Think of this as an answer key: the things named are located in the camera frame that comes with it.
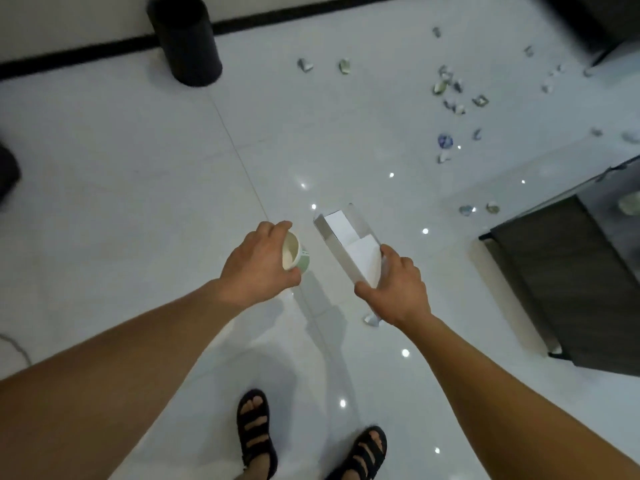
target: foot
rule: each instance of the foot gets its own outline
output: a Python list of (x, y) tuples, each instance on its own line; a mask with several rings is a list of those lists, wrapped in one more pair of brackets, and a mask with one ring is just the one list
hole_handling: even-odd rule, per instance
[[(378, 446), (379, 450), (384, 454), (386, 453), (384, 451), (384, 448), (382, 446), (382, 441), (380, 440), (380, 435), (378, 434), (377, 431), (370, 431), (369, 434), (371, 435), (371, 438), (373, 439), (373, 441), (376, 443), (376, 445)], [(376, 464), (376, 460), (373, 456), (372, 451), (369, 449), (369, 447), (364, 444), (364, 443), (358, 443), (359, 446), (363, 446), (364, 449), (367, 451), (367, 453), (369, 453), (369, 456), (371, 457), (371, 462), (375, 465)], [(362, 457), (360, 456), (354, 456), (354, 458), (359, 462), (359, 464), (362, 465), (362, 468), (364, 468), (364, 471), (367, 475), (367, 478), (369, 478), (369, 471), (367, 470), (367, 464), (365, 463), (365, 461), (362, 459)], [(355, 470), (347, 470), (344, 475), (342, 476), (342, 480), (362, 480), (360, 478), (360, 476), (358, 475), (358, 473)]]
[[(261, 404), (262, 404), (262, 398), (260, 396), (255, 396), (251, 401), (247, 401), (246, 403), (243, 404), (242, 408), (240, 409), (240, 418), (242, 418), (243, 414), (249, 411), (252, 411), (254, 408), (257, 408)], [(255, 428), (256, 426), (260, 426), (261, 424), (264, 424), (266, 422), (267, 422), (267, 416), (260, 416), (255, 421), (252, 421), (251, 423), (245, 425), (244, 429), (246, 431), (249, 431), (251, 430), (251, 428)], [(249, 448), (254, 444), (267, 441), (268, 439), (269, 439), (268, 435), (260, 435), (257, 438), (254, 438), (251, 441), (247, 442), (246, 446), (247, 448)], [(251, 462), (249, 463), (249, 466), (246, 468), (246, 471), (250, 473), (251, 478), (254, 478), (256, 480), (267, 480), (267, 476), (269, 475), (269, 463), (270, 463), (269, 454), (263, 453), (251, 460)]]

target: hand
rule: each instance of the hand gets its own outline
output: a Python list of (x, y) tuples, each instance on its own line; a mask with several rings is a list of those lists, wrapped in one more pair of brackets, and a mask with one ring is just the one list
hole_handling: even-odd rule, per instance
[(427, 287), (420, 278), (420, 270), (410, 258), (401, 258), (386, 244), (380, 246), (387, 259), (377, 288), (357, 282), (355, 293), (366, 301), (377, 316), (398, 328), (431, 316)]
[(249, 306), (267, 301), (302, 280), (295, 267), (282, 267), (282, 245), (291, 222), (261, 222), (231, 253), (218, 280), (220, 297), (234, 305)]

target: black baseboard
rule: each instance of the black baseboard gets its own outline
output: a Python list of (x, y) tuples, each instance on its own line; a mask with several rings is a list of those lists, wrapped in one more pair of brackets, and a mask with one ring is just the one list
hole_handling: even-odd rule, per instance
[[(299, 18), (323, 15), (333, 11), (346, 10), (358, 6), (369, 5), (388, 0), (330, 0), (293, 8), (284, 8), (257, 15), (243, 16), (232, 20), (223, 20), (212, 23), (214, 35), (224, 35), (231, 32), (274, 25), (276, 23), (290, 22)], [(0, 63), (0, 80), (11, 79), (23, 75), (45, 72), (75, 64), (116, 57), (117, 55), (140, 52), (158, 47), (158, 39), (155, 34), (119, 40), (115, 42), (100, 43), (87, 47), (73, 48), (53, 54), (38, 55), (18, 61)]]

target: black trash can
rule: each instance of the black trash can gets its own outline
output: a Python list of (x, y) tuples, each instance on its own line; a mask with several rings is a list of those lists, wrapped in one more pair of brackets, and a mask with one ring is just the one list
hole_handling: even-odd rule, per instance
[(222, 63), (202, 0), (149, 0), (147, 14), (177, 80), (191, 87), (218, 80)]

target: white wall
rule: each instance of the white wall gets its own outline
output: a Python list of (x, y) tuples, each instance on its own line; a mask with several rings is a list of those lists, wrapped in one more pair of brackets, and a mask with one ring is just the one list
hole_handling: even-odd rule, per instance
[[(152, 32), (147, 0), (0, 0), (0, 62)], [(324, 0), (205, 0), (212, 21)]]

